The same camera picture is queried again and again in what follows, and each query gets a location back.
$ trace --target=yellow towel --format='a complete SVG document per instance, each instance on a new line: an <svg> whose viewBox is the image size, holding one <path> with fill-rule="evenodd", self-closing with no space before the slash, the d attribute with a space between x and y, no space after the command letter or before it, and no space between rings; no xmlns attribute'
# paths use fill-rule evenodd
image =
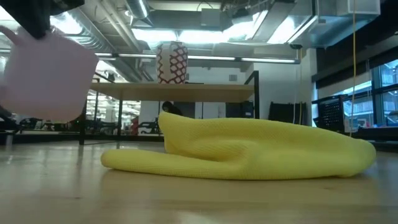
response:
<svg viewBox="0 0 398 224"><path fill-rule="evenodd" d="M167 154L118 149L105 167L209 179L349 177L375 160L372 144L320 128L258 119L191 119L161 113Z"/></svg>

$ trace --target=pink object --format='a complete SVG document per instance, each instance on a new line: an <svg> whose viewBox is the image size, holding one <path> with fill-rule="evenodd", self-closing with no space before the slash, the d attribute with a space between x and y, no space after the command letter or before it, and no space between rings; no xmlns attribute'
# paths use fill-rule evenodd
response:
<svg viewBox="0 0 398 224"><path fill-rule="evenodd" d="M184 84L187 74L188 49L181 42L160 44L156 53L157 82Z"/></svg>
<svg viewBox="0 0 398 224"><path fill-rule="evenodd" d="M17 114L71 121L81 114L98 58L78 43L50 32L40 40L23 28L3 26L13 43L0 80L0 104Z"/></svg>

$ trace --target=yellow cable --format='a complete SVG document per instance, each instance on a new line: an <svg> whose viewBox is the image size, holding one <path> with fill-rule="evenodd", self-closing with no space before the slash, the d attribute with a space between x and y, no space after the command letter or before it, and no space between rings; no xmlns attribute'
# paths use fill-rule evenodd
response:
<svg viewBox="0 0 398 224"><path fill-rule="evenodd" d="M302 84L302 67L301 67L301 61L303 60L303 48L300 49L300 87L298 88L298 92L301 93L301 84ZM301 124L301 116L302 116L302 101L300 100L300 117L299 117L299 123Z"/></svg>
<svg viewBox="0 0 398 224"><path fill-rule="evenodd" d="M354 13L353 13L353 59L354 59L354 87L353 87L353 98L351 102L351 121L349 123L349 136L353 135L353 128L354 128L354 100L355 100L355 79L356 79L356 29L355 29L355 13L356 13L356 0L354 0Z"/></svg>

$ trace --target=desk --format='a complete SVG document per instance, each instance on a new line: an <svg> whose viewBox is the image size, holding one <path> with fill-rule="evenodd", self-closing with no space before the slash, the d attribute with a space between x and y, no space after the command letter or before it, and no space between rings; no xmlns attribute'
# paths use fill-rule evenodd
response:
<svg viewBox="0 0 398 224"><path fill-rule="evenodd" d="M254 93L251 85L93 83L91 89L118 100L240 103Z"/></svg>
<svg viewBox="0 0 398 224"><path fill-rule="evenodd" d="M248 79L241 85L92 83L90 89L119 100L118 137L121 136L123 100L240 103L254 95L254 117L256 119L260 118L258 71L253 71ZM86 109L83 110L80 116L79 122L82 126L85 125L85 119ZM79 144L84 145L84 142L85 129L81 128Z"/></svg>
<svg viewBox="0 0 398 224"><path fill-rule="evenodd" d="M162 152L162 143L120 147ZM206 180L108 170L117 144L0 146L2 223L396 223L398 154L349 179Z"/></svg>

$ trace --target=red and white vase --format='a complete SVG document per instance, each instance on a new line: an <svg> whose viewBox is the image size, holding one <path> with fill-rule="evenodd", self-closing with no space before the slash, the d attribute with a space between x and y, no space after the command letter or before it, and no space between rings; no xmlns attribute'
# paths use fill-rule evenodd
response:
<svg viewBox="0 0 398 224"><path fill-rule="evenodd" d="M156 52L157 83L184 84L188 49L182 42L160 44Z"/></svg>

